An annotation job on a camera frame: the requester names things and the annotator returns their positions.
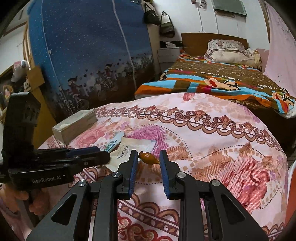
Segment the brown fruit pit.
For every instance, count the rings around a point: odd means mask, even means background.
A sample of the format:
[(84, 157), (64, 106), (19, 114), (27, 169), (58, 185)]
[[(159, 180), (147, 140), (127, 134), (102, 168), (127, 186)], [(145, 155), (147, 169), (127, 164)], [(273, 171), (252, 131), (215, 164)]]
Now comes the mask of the brown fruit pit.
[(138, 157), (146, 164), (148, 165), (154, 165), (154, 164), (160, 164), (159, 160), (151, 153), (149, 152), (139, 152)]

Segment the white paper packet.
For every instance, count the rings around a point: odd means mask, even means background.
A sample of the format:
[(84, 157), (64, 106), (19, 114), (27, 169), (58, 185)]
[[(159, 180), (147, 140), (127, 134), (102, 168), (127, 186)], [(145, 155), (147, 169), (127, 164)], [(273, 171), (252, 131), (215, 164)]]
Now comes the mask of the white paper packet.
[(110, 161), (105, 165), (110, 171), (115, 172), (118, 170), (119, 165), (127, 162), (132, 150), (138, 153), (141, 151), (151, 153), (156, 141), (155, 140), (138, 140), (135, 138), (122, 137), (121, 142), (117, 149), (110, 153)]

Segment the light blue wet-wipe packet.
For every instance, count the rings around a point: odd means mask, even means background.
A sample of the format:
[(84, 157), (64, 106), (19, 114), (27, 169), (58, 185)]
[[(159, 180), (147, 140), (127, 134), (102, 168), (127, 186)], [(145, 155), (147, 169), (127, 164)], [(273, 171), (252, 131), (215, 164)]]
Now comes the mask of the light blue wet-wipe packet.
[(115, 133), (114, 137), (102, 148), (102, 150), (111, 153), (120, 144), (124, 135), (124, 132)]

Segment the orange trash bucket white rim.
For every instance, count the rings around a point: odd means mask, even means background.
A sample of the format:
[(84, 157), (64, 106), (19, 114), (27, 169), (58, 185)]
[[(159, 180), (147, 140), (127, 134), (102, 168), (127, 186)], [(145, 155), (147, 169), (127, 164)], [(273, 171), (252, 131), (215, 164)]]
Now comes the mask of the orange trash bucket white rim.
[(288, 186), (287, 186), (287, 210), (285, 217), (285, 226), (291, 220), (296, 208), (296, 163), (294, 162), (288, 170)]

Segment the wooden shelf unit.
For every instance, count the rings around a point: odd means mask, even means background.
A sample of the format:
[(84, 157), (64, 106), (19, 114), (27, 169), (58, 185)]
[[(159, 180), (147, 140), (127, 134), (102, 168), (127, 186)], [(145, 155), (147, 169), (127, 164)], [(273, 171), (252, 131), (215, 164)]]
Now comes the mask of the wooden shelf unit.
[(45, 83), (40, 66), (26, 59), (23, 61), (30, 69), (19, 66), (15, 71), (20, 70), (25, 75), (20, 82), (27, 84), (30, 90), (12, 92), (8, 97), (5, 114), (1, 116), (4, 121), (3, 148), (20, 144), (25, 150), (32, 151), (52, 136), (56, 121), (40, 89)]

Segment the beige tissue box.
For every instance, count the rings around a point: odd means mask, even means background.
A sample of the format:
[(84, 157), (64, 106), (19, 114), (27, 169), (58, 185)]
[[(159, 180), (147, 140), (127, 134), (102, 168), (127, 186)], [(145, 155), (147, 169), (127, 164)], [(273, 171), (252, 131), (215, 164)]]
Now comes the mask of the beige tissue box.
[(96, 122), (95, 109), (80, 110), (53, 126), (52, 132), (57, 140), (67, 145)]

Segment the pink floral quilt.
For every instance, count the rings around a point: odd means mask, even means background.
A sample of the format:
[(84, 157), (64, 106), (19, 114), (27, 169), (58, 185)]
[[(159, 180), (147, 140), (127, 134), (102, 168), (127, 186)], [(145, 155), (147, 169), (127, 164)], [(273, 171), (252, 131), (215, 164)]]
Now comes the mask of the pink floral quilt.
[[(275, 240), (285, 226), (287, 157), (246, 107), (202, 93), (173, 93), (96, 109), (97, 123), (70, 148), (104, 148), (117, 132), (138, 152), (170, 161), (197, 180), (217, 179)], [(132, 198), (118, 201), (119, 240), (178, 240), (180, 208), (165, 194), (159, 165), (139, 161)]]

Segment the colourful cartoon bed blanket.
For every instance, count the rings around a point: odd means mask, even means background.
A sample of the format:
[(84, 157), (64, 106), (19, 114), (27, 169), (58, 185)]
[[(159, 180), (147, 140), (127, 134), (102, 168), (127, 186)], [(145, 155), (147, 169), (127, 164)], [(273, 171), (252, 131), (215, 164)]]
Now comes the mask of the colourful cartoon bed blanket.
[(134, 96), (176, 92), (210, 94), (245, 106), (272, 109), (285, 118), (295, 117), (295, 97), (258, 69), (188, 54), (181, 54), (159, 80), (142, 84)]

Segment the blue fabric wardrobe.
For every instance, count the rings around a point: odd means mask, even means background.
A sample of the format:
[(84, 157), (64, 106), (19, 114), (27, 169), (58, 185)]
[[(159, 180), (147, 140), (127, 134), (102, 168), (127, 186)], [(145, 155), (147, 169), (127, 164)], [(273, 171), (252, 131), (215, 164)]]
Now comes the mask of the blue fabric wardrobe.
[(132, 100), (154, 75), (140, 1), (32, 1), (29, 37), (56, 121)]

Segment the white bedside drawer cabinet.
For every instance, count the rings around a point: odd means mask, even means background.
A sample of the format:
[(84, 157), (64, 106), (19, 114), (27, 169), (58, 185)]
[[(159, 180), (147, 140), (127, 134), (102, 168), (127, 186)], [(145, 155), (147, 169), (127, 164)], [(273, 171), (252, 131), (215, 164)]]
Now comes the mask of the white bedside drawer cabinet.
[(158, 61), (161, 71), (164, 72), (170, 68), (182, 52), (182, 47), (159, 48)]

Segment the floral pillow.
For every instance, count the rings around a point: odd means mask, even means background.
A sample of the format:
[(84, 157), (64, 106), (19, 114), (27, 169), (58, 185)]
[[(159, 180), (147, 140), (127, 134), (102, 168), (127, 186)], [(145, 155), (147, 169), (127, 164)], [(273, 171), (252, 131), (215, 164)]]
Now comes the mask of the floral pillow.
[(242, 43), (235, 40), (210, 40), (204, 58), (217, 63), (247, 65), (258, 70), (262, 69), (260, 53), (250, 48), (245, 49)]

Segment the wooden headboard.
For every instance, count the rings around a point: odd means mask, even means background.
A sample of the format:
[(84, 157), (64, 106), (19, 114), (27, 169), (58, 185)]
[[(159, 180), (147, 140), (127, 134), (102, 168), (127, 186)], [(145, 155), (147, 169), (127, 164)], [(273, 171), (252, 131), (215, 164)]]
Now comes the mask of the wooden headboard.
[(204, 56), (208, 42), (213, 39), (234, 40), (240, 42), (245, 49), (249, 47), (248, 41), (240, 37), (214, 33), (181, 33), (183, 50), (191, 56)]

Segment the pink hanging sheet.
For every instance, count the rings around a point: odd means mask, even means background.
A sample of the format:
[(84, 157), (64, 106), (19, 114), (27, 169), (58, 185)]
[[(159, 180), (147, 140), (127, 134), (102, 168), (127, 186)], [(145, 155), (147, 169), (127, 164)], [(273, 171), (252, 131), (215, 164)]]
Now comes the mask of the pink hanging sheet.
[(295, 97), (295, 38), (289, 28), (268, 3), (270, 48), (264, 74)]

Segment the black handbag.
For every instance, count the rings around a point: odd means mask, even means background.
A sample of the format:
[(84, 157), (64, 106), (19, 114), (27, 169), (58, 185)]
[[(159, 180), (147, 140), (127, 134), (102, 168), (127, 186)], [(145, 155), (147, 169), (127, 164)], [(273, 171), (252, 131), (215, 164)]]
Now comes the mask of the black handbag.
[(143, 22), (144, 24), (153, 24), (156, 26), (161, 24), (161, 20), (159, 19), (157, 13), (147, 3), (144, 4)]

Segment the grey covered wall unit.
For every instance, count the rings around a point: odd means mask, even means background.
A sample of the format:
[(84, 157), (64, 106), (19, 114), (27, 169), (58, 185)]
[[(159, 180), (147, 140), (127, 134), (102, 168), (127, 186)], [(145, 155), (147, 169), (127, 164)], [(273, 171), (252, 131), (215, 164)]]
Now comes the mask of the grey covered wall unit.
[(241, 16), (247, 16), (244, 4), (239, 0), (212, 0), (213, 8), (216, 11), (224, 11)]

